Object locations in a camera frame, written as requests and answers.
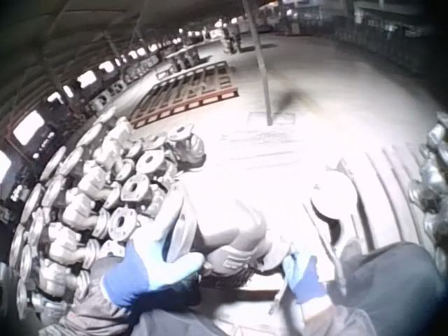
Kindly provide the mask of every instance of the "wooden pallet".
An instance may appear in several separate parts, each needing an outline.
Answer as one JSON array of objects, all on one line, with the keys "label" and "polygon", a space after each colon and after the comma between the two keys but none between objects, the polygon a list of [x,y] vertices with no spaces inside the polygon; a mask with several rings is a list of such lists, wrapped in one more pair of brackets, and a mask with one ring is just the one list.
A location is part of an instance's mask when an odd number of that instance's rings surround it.
[{"label": "wooden pallet", "polygon": [[155,84],[141,99],[129,121],[140,128],[197,107],[238,97],[227,62],[209,64]]}]

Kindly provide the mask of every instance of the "blue glove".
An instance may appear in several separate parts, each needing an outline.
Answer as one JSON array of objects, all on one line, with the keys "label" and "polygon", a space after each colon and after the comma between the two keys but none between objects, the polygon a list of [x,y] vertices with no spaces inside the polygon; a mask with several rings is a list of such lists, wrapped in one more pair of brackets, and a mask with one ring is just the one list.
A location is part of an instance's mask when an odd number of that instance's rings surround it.
[{"label": "blue glove", "polygon": [[198,271],[204,263],[201,253],[188,253],[173,263],[162,257],[165,237],[161,232],[172,228],[183,204],[180,190],[167,195],[154,223],[139,229],[127,245],[123,261],[102,279],[102,288],[119,307],[131,307],[145,294],[166,289]]},{"label": "blue glove", "polygon": [[286,280],[300,305],[327,295],[325,288],[319,283],[316,264],[316,256],[307,252],[293,253],[283,260]]}]

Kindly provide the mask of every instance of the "support column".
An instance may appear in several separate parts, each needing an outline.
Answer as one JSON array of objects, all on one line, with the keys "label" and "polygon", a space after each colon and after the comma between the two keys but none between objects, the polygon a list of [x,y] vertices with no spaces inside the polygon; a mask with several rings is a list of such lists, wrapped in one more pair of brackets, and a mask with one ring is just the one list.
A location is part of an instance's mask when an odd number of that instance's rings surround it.
[{"label": "support column", "polygon": [[246,12],[247,20],[249,23],[249,29],[251,30],[253,44],[255,45],[255,53],[257,55],[258,68],[260,69],[261,80],[263,83],[263,92],[265,94],[265,105],[266,105],[266,121],[268,126],[272,126],[271,99],[269,97],[269,85],[267,83],[265,60],[263,58],[263,53],[261,52],[260,37],[258,35],[257,27],[255,25],[255,20],[253,19],[249,0],[242,0],[242,1],[244,11]]}]

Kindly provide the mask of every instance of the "gray jacket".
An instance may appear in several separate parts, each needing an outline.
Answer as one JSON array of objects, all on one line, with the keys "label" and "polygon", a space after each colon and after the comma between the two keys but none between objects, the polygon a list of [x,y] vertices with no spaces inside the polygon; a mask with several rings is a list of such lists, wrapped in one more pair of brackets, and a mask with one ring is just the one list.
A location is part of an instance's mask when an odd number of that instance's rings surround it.
[{"label": "gray jacket", "polygon": [[[99,279],[95,279],[85,299],[75,302],[70,312],[58,324],[42,329],[39,335],[226,335],[211,320],[191,311],[185,313],[151,311],[142,314],[133,330],[130,330],[129,317],[130,311],[111,303],[103,295]],[[376,333],[363,310],[331,306],[307,322],[303,335],[375,336]]]}]

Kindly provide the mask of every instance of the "factory ceiling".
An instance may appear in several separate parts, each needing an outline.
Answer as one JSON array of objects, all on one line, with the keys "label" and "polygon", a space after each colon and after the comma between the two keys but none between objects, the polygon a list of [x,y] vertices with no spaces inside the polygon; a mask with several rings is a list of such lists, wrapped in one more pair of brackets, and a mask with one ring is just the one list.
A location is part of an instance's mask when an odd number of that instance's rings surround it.
[{"label": "factory ceiling", "polygon": [[7,0],[1,7],[3,121],[55,91],[44,64],[64,85],[115,58],[107,35],[127,54],[141,47],[135,27],[151,44],[198,20],[242,13],[240,0]]}]

